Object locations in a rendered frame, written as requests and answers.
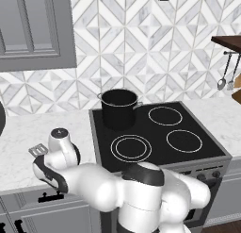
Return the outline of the black cooking pot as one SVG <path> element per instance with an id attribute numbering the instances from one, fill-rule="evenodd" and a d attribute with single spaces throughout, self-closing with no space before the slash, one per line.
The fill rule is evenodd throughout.
<path id="1" fill-rule="evenodd" d="M 104 125 L 115 131 L 132 127 L 136 122 L 137 109 L 143 105 L 135 92 L 113 89 L 99 93 Z"/>

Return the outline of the hanging metal spatula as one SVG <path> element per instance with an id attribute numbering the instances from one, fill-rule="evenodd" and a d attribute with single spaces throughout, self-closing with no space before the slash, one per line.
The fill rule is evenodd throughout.
<path id="1" fill-rule="evenodd" d="M 234 76 L 235 76 L 235 73 L 237 71 L 237 68 L 238 68 L 238 65 L 239 65 L 239 62 L 241 60 L 241 54 L 238 55 L 238 58 L 237 58 L 237 61 L 236 61 L 236 64 L 235 64 L 235 67 L 234 67 L 234 70 L 233 70 L 233 77 L 232 79 L 228 82 L 228 85 L 227 85 L 227 90 L 228 91 L 231 91 L 233 90 L 233 84 L 234 84 Z"/>

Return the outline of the black hob stove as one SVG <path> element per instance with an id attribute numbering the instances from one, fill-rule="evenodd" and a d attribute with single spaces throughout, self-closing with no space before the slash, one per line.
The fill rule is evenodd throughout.
<path id="1" fill-rule="evenodd" d="M 120 175 L 130 164 L 148 161 L 197 179 L 204 174 L 215 198 L 232 156 L 182 102 L 144 105 L 135 124 L 115 132 L 99 109 L 89 112 L 96 161 Z M 220 178 L 212 172 L 220 171 Z"/>

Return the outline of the hanging metal spoon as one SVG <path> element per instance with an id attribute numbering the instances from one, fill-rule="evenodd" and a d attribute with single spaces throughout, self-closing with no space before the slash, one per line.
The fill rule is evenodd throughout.
<path id="1" fill-rule="evenodd" d="M 231 57 L 232 57 L 232 55 L 229 55 L 228 61 L 226 63 L 225 71 L 224 71 L 224 76 L 227 74 L 227 71 L 228 71 L 228 68 L 229 68 L 229 64 L 230 64 L 230 61 L 231 61 Z M 217 83 L 217 89 L 219 91 L 221 91 L 225 87 L 225 85 L 226 85 L 226 79 L 225 79 L 224 76 Z"/>

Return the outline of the brown wooden board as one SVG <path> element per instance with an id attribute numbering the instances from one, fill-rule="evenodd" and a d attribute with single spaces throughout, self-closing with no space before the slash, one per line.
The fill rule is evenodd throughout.
<path id="1" fill-rule="evenodd" d="M 241 105 L 241 89 L 235 93 L 232 94 L 233 100 L 238 102 Z"/>

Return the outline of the dark round object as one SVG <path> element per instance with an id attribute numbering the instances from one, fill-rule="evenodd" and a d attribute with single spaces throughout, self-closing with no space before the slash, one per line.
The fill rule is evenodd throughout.
<path id="1" fill-rule="evenodd" d="M 0 102 L 0 136 L 3 133 L 5 125 L 6 125 L 6 112 L 2 103 Z"/>

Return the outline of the grey base cupboard door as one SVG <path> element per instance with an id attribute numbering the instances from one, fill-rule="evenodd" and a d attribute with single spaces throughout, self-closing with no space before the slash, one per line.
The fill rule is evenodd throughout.
<path id="1" fill-rule="evenodd" d="M 18 219 L 25 233 L 91 233 L 88 206 L 27 210 Z"/>

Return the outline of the dark wooden shelf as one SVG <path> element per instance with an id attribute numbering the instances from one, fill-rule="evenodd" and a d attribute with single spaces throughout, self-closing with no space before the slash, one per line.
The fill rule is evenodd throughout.
<path id="1" fill-rule="evenodd" d="M 222 45 L 236 53 L 241 53 L 241 35 L 213 36 L 211 41 Z"/>

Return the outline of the grey drawer front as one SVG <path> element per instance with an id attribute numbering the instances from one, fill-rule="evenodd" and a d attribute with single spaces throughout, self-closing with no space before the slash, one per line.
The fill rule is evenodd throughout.
<path id="1" fill-rule="evenodd" d="M 64 199 L 39 203 L 39 197 L 46 192 L 47 195 L 63 194 Z M 81 197 L 66 194 L 54 190 L 53 188 L 38 189 L 35 191 L 19 191 L 7 195 L 2 195 L 2 200 L 9 213 L 56 213 L 67 211 L 85 211 L 90 213 L 90 207 Z"/>

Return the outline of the grey base cupboard run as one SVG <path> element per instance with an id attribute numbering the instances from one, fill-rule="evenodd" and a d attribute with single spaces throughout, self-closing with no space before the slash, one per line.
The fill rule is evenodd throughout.
<path id="1" fill-rule="evenodd" d="M 241 220 L 241 156 L 232 158 L 204 226 L 238 220 Z"/>

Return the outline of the grey wall cupboard door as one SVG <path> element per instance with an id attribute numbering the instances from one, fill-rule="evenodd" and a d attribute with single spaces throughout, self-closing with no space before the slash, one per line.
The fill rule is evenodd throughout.
<path id="1" fill-rule="evenodd" d="M 0 0 L 0 72 L 76 66 L 71 0 Z"/>

